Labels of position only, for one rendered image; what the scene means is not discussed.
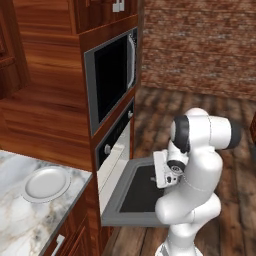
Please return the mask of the wooden tall cabinet housing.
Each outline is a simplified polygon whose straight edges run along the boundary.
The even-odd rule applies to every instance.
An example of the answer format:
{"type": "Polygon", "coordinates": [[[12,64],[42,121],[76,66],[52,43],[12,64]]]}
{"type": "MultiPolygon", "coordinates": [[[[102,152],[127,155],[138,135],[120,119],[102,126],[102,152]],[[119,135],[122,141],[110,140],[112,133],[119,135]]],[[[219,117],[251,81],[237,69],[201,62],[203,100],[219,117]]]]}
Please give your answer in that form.
{"type": "MultiPolygon", "coordinates": [[[[80,34],[68,0],[13,0],[30,83],[0,100],[0,256],[43,256],[86,186],[97,189],[95,149],[131,100],[137,81],[91,135],[84,53],[134,27],[135,15],[80,34]],[[24,180],[48,166],[71,174],[60,197],[31,203],[24,180]]],[[[101,223],[104,251],[113,232],[101,223]]]]}

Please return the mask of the wooden drawer front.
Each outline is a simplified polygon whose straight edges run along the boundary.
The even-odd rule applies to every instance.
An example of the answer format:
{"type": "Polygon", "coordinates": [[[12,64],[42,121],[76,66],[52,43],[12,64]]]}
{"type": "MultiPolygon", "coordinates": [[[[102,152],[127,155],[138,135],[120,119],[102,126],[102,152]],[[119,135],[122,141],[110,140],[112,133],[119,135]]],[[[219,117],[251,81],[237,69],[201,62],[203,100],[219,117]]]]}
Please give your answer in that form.
{"type": "Polygon", "coordinates": [[[43,256],[51,256],[61,234],[65,241],[56,256],[101,256],[101,221],[97,189],[91,181],[71,208],[43,256]]]}

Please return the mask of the dark brown wooden furniture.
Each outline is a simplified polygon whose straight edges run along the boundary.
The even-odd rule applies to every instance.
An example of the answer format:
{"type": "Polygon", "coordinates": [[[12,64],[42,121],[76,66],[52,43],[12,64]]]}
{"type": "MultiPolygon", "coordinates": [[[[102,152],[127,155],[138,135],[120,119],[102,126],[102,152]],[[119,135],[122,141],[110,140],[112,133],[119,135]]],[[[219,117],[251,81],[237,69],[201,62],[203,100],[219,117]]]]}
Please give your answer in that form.
{"type": "Polygon", "coordinates": [[[256,112],[254,113],[251,125],[250,125],[250,134],[254,145],[256,146],[256,112]]]}

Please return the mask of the built-in black microwave oven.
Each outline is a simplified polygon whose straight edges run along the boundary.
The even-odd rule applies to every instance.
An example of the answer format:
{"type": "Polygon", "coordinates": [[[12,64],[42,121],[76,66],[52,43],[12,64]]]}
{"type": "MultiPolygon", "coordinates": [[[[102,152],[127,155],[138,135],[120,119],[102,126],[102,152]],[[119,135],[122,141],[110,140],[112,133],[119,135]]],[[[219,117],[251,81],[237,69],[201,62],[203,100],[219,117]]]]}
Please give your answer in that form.
{"type": "Polygon", "coordinates": [[[131,78],[128,36],[132,34],[137,55],[137,32],[134,27],[84,53],[91,135],[96,133],[112,109],[136,83],[135,61],[135,78],[132,86],[127,87],[131,78]]]}

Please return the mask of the grey oven door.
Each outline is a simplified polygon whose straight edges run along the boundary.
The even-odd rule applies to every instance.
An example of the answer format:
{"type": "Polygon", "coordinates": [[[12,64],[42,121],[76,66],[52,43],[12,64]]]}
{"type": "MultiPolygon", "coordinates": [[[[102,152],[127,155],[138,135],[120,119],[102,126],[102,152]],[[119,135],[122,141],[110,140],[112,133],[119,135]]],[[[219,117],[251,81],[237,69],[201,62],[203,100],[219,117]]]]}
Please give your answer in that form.
{"type": "Polygon", "coordinates": [[[165,227],[155,214],[164,195],[155,181],[152,157],[129,160],[103,211],[103,226],[165,227]]]}

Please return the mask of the white round plate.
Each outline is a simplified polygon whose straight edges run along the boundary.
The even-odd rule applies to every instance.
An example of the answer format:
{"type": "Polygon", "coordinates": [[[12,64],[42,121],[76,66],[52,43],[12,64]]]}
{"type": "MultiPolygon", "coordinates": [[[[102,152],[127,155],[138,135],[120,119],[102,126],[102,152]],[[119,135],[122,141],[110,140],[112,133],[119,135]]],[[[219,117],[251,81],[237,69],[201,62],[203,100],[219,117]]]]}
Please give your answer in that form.
{"type": "Polygon", "coordinates": [[[21,194],[31,203],[46,203],[63,195],[70,184],[69,171],[57,166],[43,167],[24,180],[21,194]]]}

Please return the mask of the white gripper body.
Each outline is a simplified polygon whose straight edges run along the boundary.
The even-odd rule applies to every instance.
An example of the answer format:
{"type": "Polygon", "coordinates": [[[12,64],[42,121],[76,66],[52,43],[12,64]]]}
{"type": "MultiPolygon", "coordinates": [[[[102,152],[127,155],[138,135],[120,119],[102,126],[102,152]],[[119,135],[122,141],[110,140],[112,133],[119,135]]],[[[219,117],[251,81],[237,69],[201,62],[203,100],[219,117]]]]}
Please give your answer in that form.
{"type": "Polygon", "coordinates": [[[158,188],[165,188],[167,186],[164,169],[167,160],[167,153],[168,151],[166,149],[153,152],[156,185],[158,188]]]}

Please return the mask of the wooden wall shelf unit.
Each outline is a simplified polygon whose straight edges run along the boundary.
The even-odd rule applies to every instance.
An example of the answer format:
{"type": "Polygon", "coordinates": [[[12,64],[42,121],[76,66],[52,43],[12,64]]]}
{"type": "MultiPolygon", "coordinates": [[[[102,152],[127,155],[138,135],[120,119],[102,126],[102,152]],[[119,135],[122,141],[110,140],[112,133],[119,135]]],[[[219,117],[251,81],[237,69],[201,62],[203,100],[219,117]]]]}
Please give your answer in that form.
{"type": "Polygon", "coordinates": [[[0,0],[0,100],[30,83],[13,0],[0,0]]]}

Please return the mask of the wooden cupboard door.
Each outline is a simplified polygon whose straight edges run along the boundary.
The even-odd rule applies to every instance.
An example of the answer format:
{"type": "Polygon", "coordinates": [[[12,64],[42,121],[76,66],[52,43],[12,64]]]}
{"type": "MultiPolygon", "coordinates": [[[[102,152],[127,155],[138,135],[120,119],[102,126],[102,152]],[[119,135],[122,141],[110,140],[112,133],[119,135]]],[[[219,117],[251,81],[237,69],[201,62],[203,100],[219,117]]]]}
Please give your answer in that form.
{"type": "Polygon", "coordinates": [[[125,9],[114,12],[112,5],[116,0],[68,0],[72,32],[80,34],[135,15],[138,0],[124,1],[125,9]]]}

